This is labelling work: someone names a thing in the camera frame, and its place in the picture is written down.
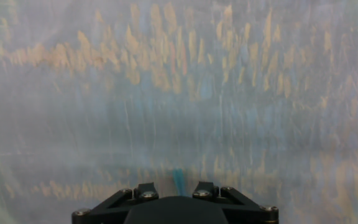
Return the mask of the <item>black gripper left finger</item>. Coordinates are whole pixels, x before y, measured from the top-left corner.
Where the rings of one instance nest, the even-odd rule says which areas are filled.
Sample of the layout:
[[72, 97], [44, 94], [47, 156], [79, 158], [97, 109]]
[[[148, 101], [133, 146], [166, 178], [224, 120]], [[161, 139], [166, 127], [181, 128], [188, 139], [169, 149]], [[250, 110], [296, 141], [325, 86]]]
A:
[[121, 189], [94, 208], [80, 208], [71, 214], [72, 224], [124, 223], [130, 210], [141, 203], [158, 200], [153, 182], [134, 189]]

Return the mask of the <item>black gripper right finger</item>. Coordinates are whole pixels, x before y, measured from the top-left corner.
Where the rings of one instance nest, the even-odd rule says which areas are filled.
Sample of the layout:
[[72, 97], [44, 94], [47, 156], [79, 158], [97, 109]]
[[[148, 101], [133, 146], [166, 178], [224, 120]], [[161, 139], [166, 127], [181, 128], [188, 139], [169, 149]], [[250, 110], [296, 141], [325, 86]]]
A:
[[279, 209], [276, 206], [259, 205], [234, 187], [199, 182], [192, 198], [217, 208], [228, 223], [279, 224]]

